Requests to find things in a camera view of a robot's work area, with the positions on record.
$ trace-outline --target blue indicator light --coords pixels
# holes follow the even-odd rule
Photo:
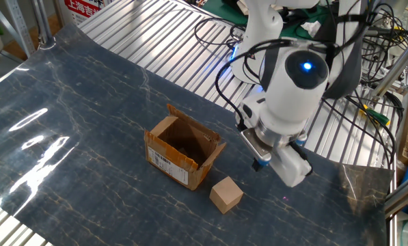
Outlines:
[[[234,59],[234,57],[236,57],[238,47],[239,47],[238,45],[235,46],[234,51],[232,52],[232,55],[230,57],[230,61],[232,61]]]
[[[309,71],[310,69],[312,69],[312,64],[310,62],[306,62],[304,64],[302,64],[302,67],[306,70]]]

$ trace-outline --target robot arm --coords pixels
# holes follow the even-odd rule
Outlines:
[[[244,39],[237,48],[238,54],[257,43],[280,37],[282,19],[271,4],[310,8],[317,1],[246,0],[246,3],[249,20]],[[341,1],[339,15],[359,14],[360,8],[358,0]],[[356,29],[357,23],[346,23],[345,26],[339,23],[336,42],[345,43]],[[311,42],[295,43],[297,46],[260,51],[255,54],[255,59],[250,59],[250,68],[260,74],[263,91],[248,96],[239,107],[246,127],[241,131],[241,137],[254,155],[254,168],[259,170],[269,164],[289,187],[302,182],[312,171],[305,153],[295,141],[305,141],[303,128],[308,118],[323,96],[327,82],[333,83],[339,77],[345,63],[342,56],[337,56],[330,72],[325,56],[309,49]],[[343,57],[349,57],[352,50],[353,45],[346,47],[342,51]],[[234,61],[231,66],[240,80],[251,78],[251,74],[244,72],[242,59]]]

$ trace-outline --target green object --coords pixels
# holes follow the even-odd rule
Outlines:
[[[222,0],[208,0],[203,10],[206,10],[212,14],[215,14],[221,18],[231,21],[234,24],[246,24],[247,17],[225,4]]]
[[[369,114],[374,118],[374,120],[382,123],[385,126],[389,126],[390,120],[386,116],[382,115],[381,113],[376,112],[373,109],[368,108],[368,106],[363,105],[365,107],[366,112],[369,112]]]

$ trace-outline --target blue marble-patterned mat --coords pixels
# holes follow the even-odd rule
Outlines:
[[[145,160],[167,103],[228,143],[196,191]],[[0,83],[0,205],[54,245],[385,245],[391,172],[310,160],[293,189],[254,172],[232,113],[72,25]],[[226,176],[245,195],[222,215],[208,196]]]

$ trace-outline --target wooden cube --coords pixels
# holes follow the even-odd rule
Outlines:
[[[242,195],[243,191],[240,190],[237,184],[230,177],[226,177],[213,186],[210,192],[210,199],[225,214],[240,202]]]

